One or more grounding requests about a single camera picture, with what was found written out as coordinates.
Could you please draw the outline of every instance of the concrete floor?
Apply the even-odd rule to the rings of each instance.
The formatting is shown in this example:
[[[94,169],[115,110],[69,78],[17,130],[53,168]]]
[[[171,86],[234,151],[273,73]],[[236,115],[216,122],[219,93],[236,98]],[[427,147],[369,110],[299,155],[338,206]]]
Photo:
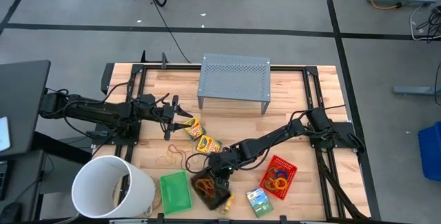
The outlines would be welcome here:
[[[0,0],[0,19],[14,1]],[[334,0],[334,5],[342,34],[409,34],[408,18],[415,9],[375,10],[365,0]],[[421,9],[414,21],[425,21],[430,9]],[[168,0],[161,11],[170,27],[311,32],[179,32],[175,37],[193,62],[200,62],[203,53],[220,53],[270,57],[277,64],[336,65],[346,92],[326,0]],[[165,52],[171,62],[184,61],[166,32],[71,30],[72,25],[163,27],[151,0],[21,0],[9,24],[1,24],[5,29],[0,36],[0,63],[49,59],[48,87],[69,88],[101,99],[99,86],[106,63],[138,61],[143,50],[149,59],[157,60]],[[439,121],[441,109],[432,98],[395,96],[391,87],[433,85],[441,47],[438,42],[427,45],[365,37],[343,39],[343,45],[381,219],[439,223],[441,183],[422,175],[417,133]],[[94,127],[80,121],[72,123],[85,131]],[[40,120],[37,129],[56,139],[78,136],[63,121]],[[88,146],[88,141],[77,145]],[[79,166],[62,160],[54,163],[57,169],[43,189],[67,193],[47,194],[42,218],[74,214],[68,192]]]

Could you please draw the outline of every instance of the red plastic basket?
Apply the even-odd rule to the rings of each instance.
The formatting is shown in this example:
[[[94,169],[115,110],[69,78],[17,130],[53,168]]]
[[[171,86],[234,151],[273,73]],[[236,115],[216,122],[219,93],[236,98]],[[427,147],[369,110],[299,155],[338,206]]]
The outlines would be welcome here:
[[[265,181],[269,180],[269,175],[271,172],[269,171],[270,168],[275,167],[277,170],[284,170],[288,174],[288,187],[286,187],[284,190],[270,190],[267,189],[265,186]],[[265,172],[265,175],[262,178],[262,181],[260,182],[260,186],[268,191],[269,193],[273,194],[274,196],[277,196],[278,198],[285,200],[285,197],[287,196],[289,187],[291,187],[292,180],[294,179],[294,176],[296,175],[297,167],[295,165],[292,165],[288,162],[286,162],[284,159],[274,155],[271,161],[269,162],[269,165],[267,167],[267,171]]]

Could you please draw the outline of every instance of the wooden table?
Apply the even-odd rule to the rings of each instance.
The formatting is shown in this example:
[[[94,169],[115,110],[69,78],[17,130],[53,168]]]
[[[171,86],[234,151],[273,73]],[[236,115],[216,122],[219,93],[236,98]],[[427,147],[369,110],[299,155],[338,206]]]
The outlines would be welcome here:
[[[109,89],[117,83],[128,81],[131,68],[131,63],[116,63]],[[325,106],[343,104],[336,67],[318,66],[317,68]],[[168,99],[170,101],[172,95],[179,95],[181,107],[198,117],[207,130],[207,135],[222,141],[224,146],[246,138],[260,137],[285,125],[293,111],[307,109],[302,75],[298,72],[271,71],[271,104],[264,115],[260,114],[260,103],[225,99],[206,99],[203,110],[200,110],[197,99],[198,80],[198,70],[148,70],[144,94],[151,93],[159,98],[170,93]],[[134,92],[138,91],[137,87],[135,85]],[[126,89],[120,87],[115,89],[107,101],[120,103],[124,102],[125,98]],[[327,110],[327,115],[334,121],[348,119],[345,108]],[[182,123],[185,119],[176,116],[175,121]],[[187,155],[194,152],[196,147],[196,143],[189,140],[184,130],[173,133],[172,139],[167,142],[163,140],[163,133],[158,123],[143,121],[139,144],[134,148],[132,164],[154,179],[181,170],[180,156],[171,157],[170,153],[167,153],[170,144],[185,150]],[[113,145],[106,145],[96,155],[113,155],[114,150]],[[209,211],[191,189],[193,209],[169,215],[166,218],[256,219],[245,193],[259,186],[267,164],[274,154],[297,166],[298,172],[284,201],[267,194],[274,206],[274,211],[260,220],[278,220],[280,215],[286,215],[288,220],[325,220],[315,152],[310,147],[309,139],[304,136],[292,138],[273,147],[266,161],[257,169],[234,172],[229,181],[232,192],[236,194],[236,200],[227,216],[216,211]],[[357,208],[363,214],[370,216],[357,155],[350,149],[344,148],[334,149],[334,154],[340,185]],[[193,170],[202,168],[203,158],[192,160]],[[332,212],[334,216],[337,216],[334,191],[329,185],[328,188]],[[161,212],[163,209],[160,205],[154,210],[152,216]]]

